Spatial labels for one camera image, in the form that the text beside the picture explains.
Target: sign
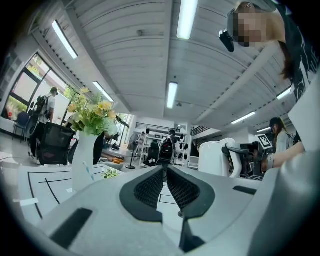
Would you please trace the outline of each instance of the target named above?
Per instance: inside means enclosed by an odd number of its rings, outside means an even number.
[[[252,176],[248,177],[247,179],[261,182],[264,178],[261,176],[252,175]]]
[[[264,150],[272,148],[272,144],[265,134],[256,135],[255,138],[261,144]]]

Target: flower arrangement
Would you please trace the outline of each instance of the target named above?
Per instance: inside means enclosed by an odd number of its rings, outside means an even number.
[[[68,107],[68,112],[74,113],[69,120],[73,130],[96,136],[106,131],[111,136],[117,133],[114,103],[102,101],[101,93],[95,94],[92,100],[87,100],[85,94],[89,89],[85,87],[81,89],[80,94],[73,92],[72,101]]]

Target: camera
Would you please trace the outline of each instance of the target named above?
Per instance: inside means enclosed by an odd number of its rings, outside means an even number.
[[[224,46],[228,49],[229,52],[233,53],[235,51],[234,39],[228,33],[228,30],[219,32],[219,39],[224,44]]]

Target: ceiling light fixture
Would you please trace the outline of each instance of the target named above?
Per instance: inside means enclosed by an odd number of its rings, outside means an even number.
[[[257,133],[266,132],[266,131],[268,131],[268,130],[270,130],[270,127],[264,128],[264,129],[262,129],[262,130],[258,130]]]
[[[194,25],[198,0],[181,0],[176,37],[189,40]]]
[[[93,84],[99,90],[99,92],[103,94],[103,96],[105,96],[110,102],[114,102],[114,100],[109,96],[109,94],[101,87],[101,85],[97,81],[94,81]]]
[[[178,84],[176,82],[171,82],[169,84],[168,101],[166,107],[172,109],[174,107],[176,94],[177,94]]]
[[[78,54],[76,53],[76,51],[74,50],[74,48],[71,46],[70,42],[68,41],[65,33],[63,32],[62,28],[60,27],[60,24],[58,23],[57,20],[55,20],[52,23],[52,27],[56,33],[56,35],[59,37],[59,39],[61,40],[62,44],[64,45],[64,47],[66,48],[66,50],[69,52],[69,54],[71,55],[71,57],[73,59],[78,57]]]
[[[280,94],[277,96],[277,99],[278,99],[278,100],[281,100],[282,98],[286,97],[287,95],[290,94],[290,91],[291,91],[291,87],[289,87],[288,89],[286,89],[284,92],[280,93]]]
[[[232,124],[232,125],[237,124],[237,123],[239,123],[239,122],[241,122],[241,121],[243,121],[243,120],[245,120],[245,119],[247,119],[247,118],[249,118],[249,117],[252,117],[252,116],[255,115],[255,114],[256,114],[256,112],[251,112],[251,113],[245,115],[244,117],[241,117],[241,118],[239,118],[238,120],[233,121],[231,124]]]

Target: white ceiling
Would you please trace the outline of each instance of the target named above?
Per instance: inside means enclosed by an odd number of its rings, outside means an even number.
[[[119,112],[197,124],[196,119],[232,87],[264,46],[243,48],[235,44],[235,51],[230,53],[220,42],[219,31],[226,28],[227,13],[236,0],[199,0],[190,40],[178,39],[180,1],[171,2],[75,0],[67,9],[58,2],[43,12],[39,29],[84,85],[95,91],[92,82],[99,81],[119,102]],[[264,9],[272,8],[263,0],[253,2]],[[75,23],[80,24],[93,54],[80,41],[70,12],[76,13]],[[54,20],[59,21],[78,58],[71,58],[51,28]],[[278,48],[251,80],[198,124],[230,129],[232,121],[252,111],[256,115],[239,127],[258,129],[268,126],[272,117],[287,119],[294,96],[286,97],[284,104],[276,99],[290,86],[280,77],[283,63]],[[179,84],[176,103],[181,107],[166,108],[169,82]]]

